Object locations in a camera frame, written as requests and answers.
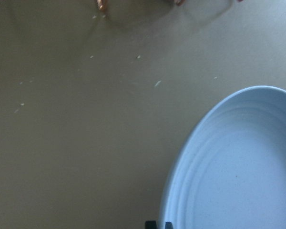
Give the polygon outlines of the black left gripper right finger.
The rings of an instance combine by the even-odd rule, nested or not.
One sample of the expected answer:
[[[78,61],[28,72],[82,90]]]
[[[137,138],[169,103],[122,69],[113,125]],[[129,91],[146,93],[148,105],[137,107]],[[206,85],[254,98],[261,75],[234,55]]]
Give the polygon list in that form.
[[[172,222],[166,222],[165,223],[165,229],[173,229],[173,224],[172,224]]]

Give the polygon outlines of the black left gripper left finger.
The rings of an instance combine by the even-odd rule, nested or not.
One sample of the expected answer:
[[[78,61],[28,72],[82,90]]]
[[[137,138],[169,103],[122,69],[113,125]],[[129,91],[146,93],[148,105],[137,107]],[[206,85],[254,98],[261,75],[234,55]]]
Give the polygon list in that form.
[[[155,220],[145,221],[144,228],[145,229],[157,229],[157,222]]]

